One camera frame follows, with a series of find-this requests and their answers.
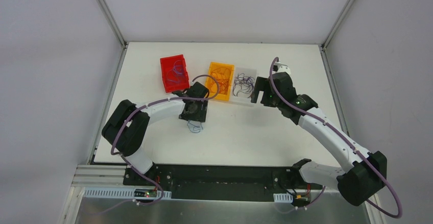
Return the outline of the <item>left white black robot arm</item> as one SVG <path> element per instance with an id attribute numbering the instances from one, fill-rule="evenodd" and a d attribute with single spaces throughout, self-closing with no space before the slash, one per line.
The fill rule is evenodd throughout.
<path id="1" fill-rule="evenodd" d="M 156 178 L 154 163 L 142 146 L 149 125 L 178 116 L 179 119 L 203 123 L 206 120 L 209 90 L 199 82 L 190 88 L 178 90 L 162 102 L 140 106 L 121 101 L 102 128 L 102 137 L 114 146 L 115 152 L 124 156 L 137 169 L 136 178 L 143 185 L 151 185 Z"/>

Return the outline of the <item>red plastic bin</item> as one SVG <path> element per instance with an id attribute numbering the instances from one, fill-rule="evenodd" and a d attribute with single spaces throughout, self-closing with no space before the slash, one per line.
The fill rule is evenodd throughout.
<path id="1" fill-rule="evenodd" d="M 183 55 L 160 58 L 162 82 L 166 93 L 190 87 Z"/>

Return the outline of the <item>yellow plastic bin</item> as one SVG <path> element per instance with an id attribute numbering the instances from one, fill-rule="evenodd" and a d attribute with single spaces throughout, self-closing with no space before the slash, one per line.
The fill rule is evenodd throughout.
<path id="1" fill-rule="evenodd" d="M 229 102 L 234 69 L 235 66 L 232 64 L 210 62 L 208 75 L 212 76 L 213 79 L 207 78 L 205 87 L 210 92 L 209 96 L 217 94 L 214 100 Z"/>

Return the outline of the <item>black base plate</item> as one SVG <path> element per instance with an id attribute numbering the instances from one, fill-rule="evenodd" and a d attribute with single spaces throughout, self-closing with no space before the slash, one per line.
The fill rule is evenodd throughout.
<path id="1" fill-rule="evenodd" d="M 155 187 L 176 200 L 272 202 L 277 194 L 304 195 L 322 186 L 305 182 L 296 167 L 155 164 L 142 178 L 127 168 L 126 186 Z"/>

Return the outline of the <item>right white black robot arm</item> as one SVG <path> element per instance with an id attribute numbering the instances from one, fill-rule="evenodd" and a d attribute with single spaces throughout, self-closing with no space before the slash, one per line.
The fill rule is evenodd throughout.
<path id="1" fill-rule="evenodd" d="M 387 158 L 350 139 L 329 122 L 318 104 L 306 94 L 297 94 L 291 77 L 286 72 L 272 75 L 273 80 L 257 77 L 251 102 L 256 103 L 263 93 L 261 104 L 277 108 L 294 124 L 313 135 L 337 160 L 339 167 L 322 165 L 309 159 L 294 164 L 290 182 L 296 188 L 308 183 L 338 190 L 350 204 L 359 206 L 381 190 L 385 184 L 377 175 L 387 176 Z"/>

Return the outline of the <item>white plastic bin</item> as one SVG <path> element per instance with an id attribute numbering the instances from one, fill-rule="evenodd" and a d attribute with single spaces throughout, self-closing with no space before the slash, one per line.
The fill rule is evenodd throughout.
<path id="1" fill-rule="evenodd" d="M 229 103 L 253 107 L 251 94 L 257 78 L 257 70 L 236 66 L 234 70 L 232 86 L 230 89 Z"/>

